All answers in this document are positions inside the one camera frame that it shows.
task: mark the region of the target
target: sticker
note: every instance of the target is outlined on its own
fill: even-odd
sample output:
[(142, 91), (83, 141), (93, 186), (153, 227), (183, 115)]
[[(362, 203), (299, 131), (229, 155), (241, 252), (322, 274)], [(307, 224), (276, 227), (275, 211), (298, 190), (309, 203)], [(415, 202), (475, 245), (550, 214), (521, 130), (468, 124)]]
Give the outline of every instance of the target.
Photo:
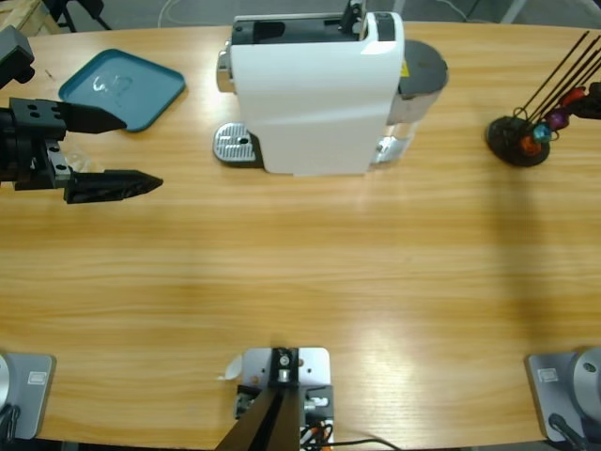
[(401, 68), (401, 77), (409, 77), (409, 67), (405, 60), (403, 60), (403, 67)]
[(555, 368), (541, 368), (538, 370), (538, 380), (540, 382), (557, 382), (557, 371)]
[(44, 373), (43, 371), (30, 371), (29, 379), (27, 379), (27, 384), (29, 384), (29, 385), (45, 385), (47, 379), (48, 379), (48, 373)]

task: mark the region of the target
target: teal tray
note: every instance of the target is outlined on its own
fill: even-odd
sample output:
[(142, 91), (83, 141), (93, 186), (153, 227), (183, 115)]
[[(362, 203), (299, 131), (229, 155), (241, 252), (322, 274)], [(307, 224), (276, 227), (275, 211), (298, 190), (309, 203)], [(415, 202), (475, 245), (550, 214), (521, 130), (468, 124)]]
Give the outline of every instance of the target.
[(184, 90), (181, 73), (109, 49), (94, 56), (58, 90), (63, 101), (98, 106), (123, 120), (128, 132), (149, 127)]

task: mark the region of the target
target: wood grain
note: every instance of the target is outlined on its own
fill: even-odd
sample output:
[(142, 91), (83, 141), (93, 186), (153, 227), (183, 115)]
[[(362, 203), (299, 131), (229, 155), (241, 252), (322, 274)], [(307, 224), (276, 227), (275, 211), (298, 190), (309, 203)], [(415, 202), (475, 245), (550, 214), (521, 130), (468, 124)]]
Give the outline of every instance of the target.
[(407, 25), (451, 82), (401, 162), (364, 177), (219, 165), (227, 28), (33, 38), (37, 76), (8, 97), (56, 99), (116, 47), (181, 71), (147, 131), (71, 134), (106, 168), (163, 177), (120, 203), (0, 192), (0, 344), (57, 368), (42, 437), (212, 447), (232, 426), (256, 346), (331, 352), (337, 437), (406, 448), (541, 439), (524, 358), (601, 344), (598, 124), (575, 120), (540, 167), (499, 162), (485, 126), (524, 102), (581, 31)]

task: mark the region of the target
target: black cable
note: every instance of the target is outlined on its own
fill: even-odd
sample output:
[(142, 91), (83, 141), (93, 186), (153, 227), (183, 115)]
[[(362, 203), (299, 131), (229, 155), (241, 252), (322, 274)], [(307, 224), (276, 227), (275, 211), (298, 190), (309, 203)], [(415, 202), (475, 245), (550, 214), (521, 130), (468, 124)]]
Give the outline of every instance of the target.
[(312, 448), (319, 448), (319, 449), (321, 449), (321, 448), (327, 448), (329, 446), (354, 446), (356, 444), (364, 444), (364, 443), (379, 443), (379, 444), (383, 444), (384, 446), (388, 446), (393, 451), (403, 451), (398, 446), (396, 446), (396, 445), (394, 445), (394, 444), (392, 444), (390, 442), (386, 442), (385, 440), (382, 440), (382, 439), (362, 439), (362, 440), (352, 440), (350, 442), (311, 443), (311, 444), (305, 445), (305, 448), (307, 448), (307, 449), (312, 449)]
[(470, 15), (472, 14), (472, 12), (476, 9), (476, 7), (478, 5), (480, 5), (480, 1), (481, 0), (476, 0), (475, 2), (473, 2), (473, 5), (470, 8), (470, 11), (468, 11), (468, 14), (466, 14), (466, 18), (463, 20), (463, 22), (467, 22), (468, 19), (470, 18)]

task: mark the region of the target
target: white coffee machine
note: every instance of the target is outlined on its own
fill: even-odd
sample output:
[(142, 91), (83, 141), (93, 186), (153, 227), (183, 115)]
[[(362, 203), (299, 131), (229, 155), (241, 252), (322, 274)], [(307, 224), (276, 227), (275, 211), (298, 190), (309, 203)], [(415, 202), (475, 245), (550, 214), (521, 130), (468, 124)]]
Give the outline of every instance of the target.
[(216, 132), (215, 155), (303, 176), (362, 174), (386, 161), (383, 130), (406, 106), (404, 50), (400, 16), (366, 12), (361, 0), (342, 14), (237, 17), (217, 83), (236, 93), (243, 123)]

